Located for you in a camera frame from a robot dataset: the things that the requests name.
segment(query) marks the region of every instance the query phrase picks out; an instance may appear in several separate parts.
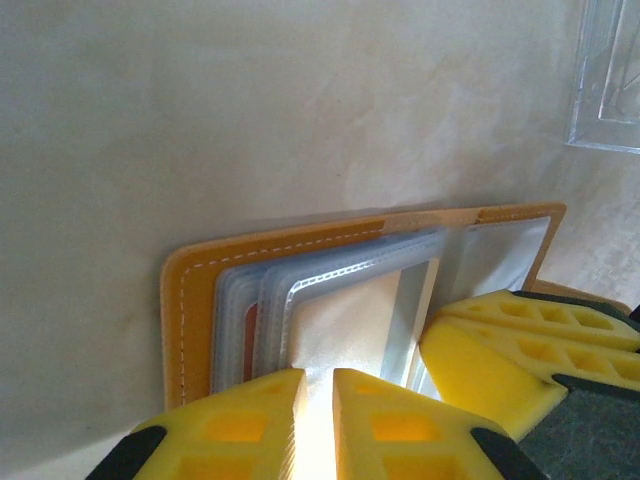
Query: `white stitching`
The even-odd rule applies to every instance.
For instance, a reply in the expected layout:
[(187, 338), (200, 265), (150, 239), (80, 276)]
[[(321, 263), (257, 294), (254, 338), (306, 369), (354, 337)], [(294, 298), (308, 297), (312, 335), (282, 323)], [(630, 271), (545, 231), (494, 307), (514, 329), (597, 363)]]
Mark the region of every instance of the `white stitching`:
[[(360, 233), (354, 233), (351, 235), (345, 235), (344, 237), (357, 237), (359, 235), (368, 235), (371, 233), (379, 233), (381, 232), (382, 229), (378, 229), (378, 230), (368, 230), (366, 232), (360, 232)], [(298, 248), (298, 247), (302, 247), (303, 245), (313, 245), (315, 243), (323, 243), (323, 242), (330, 242), (332, 240), (336, 240), (338, 238), (342, 238), (342, 236), (337, 236), (337, 237), (327, 237), (327, 238), (323, 238), (320, 240), (316, 240), (315, 242), (305, 242), (305, 243), (296, 243), (295, 245), (287, 245), (285, 247), (275, 247), (272, 249), (261, 249), (261, 250), (254, 250), (252, 252), (247, 252), (247, 253), (243, 253), (240, 255), (235, 255), (233, 257), (234, 260), (238, 260), (240, 258), (243, 258), (245, 256), (253, 256), (253, 255), (257, 255), (258, 253), (271, 253), (271, 252), (279, 252), (280, 250), (290, 250), (293, 248)], [(180, 277), (180, 390), (181, 390), (181, 402), (182, 405), (186, 404), (186, 388), (185, 388), (185, 368), (184, 368), (184, 327), (185, 327), (185, 323), (186, 323), (186, 316), (184, 313), (184, 306), (185, 306), (185, 302), (184, 302), (184, 284), (185, 284), (185, 279), (187, 277), (187, 275), (189, 274), (189, 272), (191, 272), (191, 270), (194, 270), (196, 268), (201, 268), (204, 267), (205, 265), (215, 265), (218, 262), (221, 263), (225, 263), (231, 260), (231, 257), (225, 257), (219, 260), (210, 260), (208, 263), (204, 264), (204, 263), (196, 263), (195, 265), (192, 265), (191, 267), (187, 268), (184, 273), (182, 274), (182, 276)]]

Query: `white wall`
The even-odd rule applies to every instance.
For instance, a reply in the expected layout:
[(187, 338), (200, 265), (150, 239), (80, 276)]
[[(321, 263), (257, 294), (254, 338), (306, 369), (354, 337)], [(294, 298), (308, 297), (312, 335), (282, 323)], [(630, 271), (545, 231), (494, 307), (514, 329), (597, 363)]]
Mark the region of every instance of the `white wall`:
[(562, 200), (543, 276), (638, 302), (640, 157), (561, 141), (580, 5), (0, 0), (0, 472), (161, 409), (194, 241)]

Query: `rectangular hole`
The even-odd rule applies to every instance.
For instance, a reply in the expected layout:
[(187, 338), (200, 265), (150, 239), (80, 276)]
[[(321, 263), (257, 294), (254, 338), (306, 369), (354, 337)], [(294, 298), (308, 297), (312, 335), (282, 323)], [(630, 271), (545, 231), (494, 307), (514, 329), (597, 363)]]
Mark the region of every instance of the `rectangular hole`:
[(500, 310), (512, 317), (520, 318), (536, 318), (535, 313), (529, 308), (528, 305), (522, 305), (512, 302), (501, 302)]
[(611, 325), (611, 322), (593, 312), (574, 310), (572, 313), (578, 323), (584, 327), (599, 328), (601, 330), (613, 330), (613, 325)]
[(607, 361), (601, 357), (598, 357), (594, 353), (585, 350), (579, 350), (576, 348), (567, 348), (566, 353), (569, 357), (569, 360), (571, 360), (571, 363), (573, 363), (575, 367), (580, 370), (594, 373), (610, 372), (610, 370), (607, 368)]
[(264, 413), (230, 410), (207, 419), (202, 438), (212, 442), (255, 443), (262, 440), (266, 427)]
[(376, 413), (370, 422), (378, 442), (433, 442), (441, 438), (438, 427), (424, 415)]
[(175, 480), (251, 480), (256, 461), (246, 457), (187, 457)]
[(640, 382), (640, 359), (634, 362), (631, 359), (610, 358), (609, 363), (622, 378)]
[(559, 307), (540, 307), (540, 314), (547, 322), (563, 323), (570, 325), (571, 317)]
[(540, 360), (547, 363), (562, 364), (562, 356), (560, 352), (551, 345), (537, 342), (529, 338), (518, 339), (518, 348), (527, 357)]
[(453, 455), (393, 456), (383, 459), (388, 480), (469, 480)]

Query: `gray surface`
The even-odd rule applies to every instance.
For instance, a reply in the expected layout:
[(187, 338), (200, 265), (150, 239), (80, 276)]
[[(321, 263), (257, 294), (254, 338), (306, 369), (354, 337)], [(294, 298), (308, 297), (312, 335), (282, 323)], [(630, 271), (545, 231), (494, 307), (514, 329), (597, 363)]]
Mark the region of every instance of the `gray surface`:
[(640, 402), (576, 390), (520, 447), (552, 480), (639, 480)]

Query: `yellow foam pad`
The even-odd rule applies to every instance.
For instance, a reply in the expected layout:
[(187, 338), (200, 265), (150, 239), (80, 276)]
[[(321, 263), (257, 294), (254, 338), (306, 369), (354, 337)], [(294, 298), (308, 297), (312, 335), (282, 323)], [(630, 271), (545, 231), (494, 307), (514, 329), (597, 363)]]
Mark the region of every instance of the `yellow foam pad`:
[(193, 402), (136, 427), (167, 435), (136, 480), (289, 479), (304, 370), (289, 369)]
[(640, 348), (640, 332), (604, 313), (578, 305), (518, 297), (506, 290), (452, 303), (436, 317), (467, 318), (621, 350)]
[(443, 401), (493, 420), (516, 441), (524, 437), (567, 395), (440, 318), (424, 333), (420, 353)]
[(562, 338), (497, 327), (466, 319), (443, 317), (489, 348), (500, 352), (540, 378), (563, 373), (573, 377), (640, 391), (640, 355)]
[(350, 369), (334, 372), (338, 480), (484, 480), (502, 475), (470, 434), (495, 423)]

